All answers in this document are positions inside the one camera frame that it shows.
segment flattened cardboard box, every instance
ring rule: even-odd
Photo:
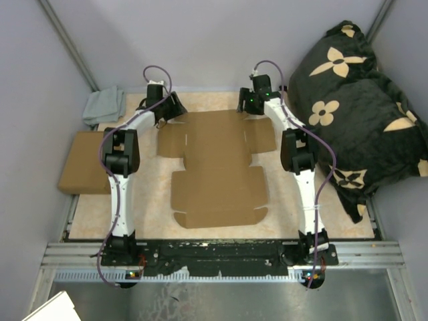
[[[182,227],[253,225],[268,213],[263,168],[250,164],[252,153],[276,149],[275,132],[269,118],[246,117],[190,112],[159,130],[158,155],[182,157],[186,168],[171,181],[171,207]]]
[[[77,132],[58,189],[65,194],[110,194],[108,175],[98,162],[103,132]]]

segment white wall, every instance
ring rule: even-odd
[[[385,74],[406,93],[428,122],[428,2],[396,1],[374,41]],[[381,189],[376,196],[382,222],[400,242],[409,273],[428,318],[428,178],[414,178]]]
[[[248,85],[263,59],[288,79],[328,28],[351,19],[367,31],[382,2],[51,0],[101,88],[144,86],[143,67],[159,64],[197,90]]]
[[[0,319],[26,313],[89,89],[37,1],[0,1]]]

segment folded towel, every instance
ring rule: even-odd
[[[124,91],[113,86],[100,92],[93,92],[83,111],[83,121],[87,125],[101,122],[117,122],[125,115]]]

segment black pillow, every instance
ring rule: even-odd
[[[337,156],[331,179],[357,223],[382,185],[428,176],[428,128],[384,74],[360,28],[343,21],[327,31],[290,78],[290,108]],[[327,175],[332,159],[320,147]]]

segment beige flower print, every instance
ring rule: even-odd
[[[322,64],[314,69],[309,76],[315,76],[333,68],[333,72],[340,77],[346,78],[349,73],[348,64],[362,64],[365,61],[365,57],[344,57],[343,54],[336,48],[330,47],[327,52],[327,59],[329,62]]]
[[[419,169],[419,175],[421,175],[421,177],[428,176],[428,160],[425,160],[425,159],[419,160],[419,164],[417,165],[417,168]]]
[[[417,121],[417,118],[415,117],[415,115],[410,110],[408,110],[407,112],[404,112],[400,102],[396,102],[396,104],[397,104],[397,107],[399,108],[400,113],[405,115],[406,117],[401,117],[392,121],[383,130],[384,132],[392,132],[394,130],[402,130],[402,129],[411,128],[415,126],[415,123]]]
[[[344,25],[341,30],[349,38],[354,37],[355,31],[352,30],[352,26],[351,25]]]
[[[333,112],[339,108],[339,102],[337,100],[332,100],[331,102],[328,102],[327,104],[324,104],[324,102],[316,102],[312,106],[313,114],[309,117],[309,124],[312,126],[317,125],[317,123],[320,123],[322,126],[328,126],[330,125],[333,120]]]
[[[367,170],[361,171],[342,171],[336,169],[333,176],[336,179],[337,185],[346,189],[362,189],[364,187],[364,176]]]
[[[364,213],[367,211],[367,206],[363,204],[357,204],[356,210],[358,211],[358,214],[360,214],[360,216],[363,216]]]

